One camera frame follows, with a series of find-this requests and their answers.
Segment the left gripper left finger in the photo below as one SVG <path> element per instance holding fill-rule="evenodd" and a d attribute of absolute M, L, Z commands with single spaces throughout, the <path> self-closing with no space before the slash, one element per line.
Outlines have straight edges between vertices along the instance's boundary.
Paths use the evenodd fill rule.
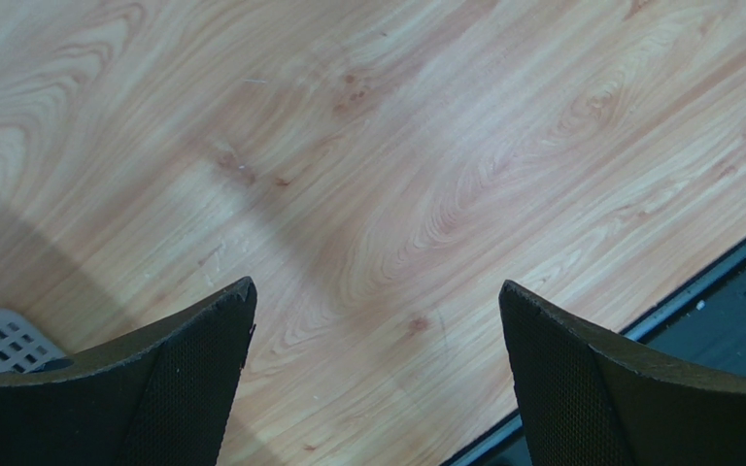
<path fill-rule="evenodd" d="M 213 465 L 254 334 L 244 277 L 32 371 L 0 373 L 0 465 Z"/>

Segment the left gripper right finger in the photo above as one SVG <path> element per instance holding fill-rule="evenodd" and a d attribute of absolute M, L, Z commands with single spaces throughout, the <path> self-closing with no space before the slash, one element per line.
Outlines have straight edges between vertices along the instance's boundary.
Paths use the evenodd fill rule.
<path fill-rule="evenodd" d="M 746 465 L 746 377 L 634 342 L 507 281 L 498 297 L 535 465 Z"/>

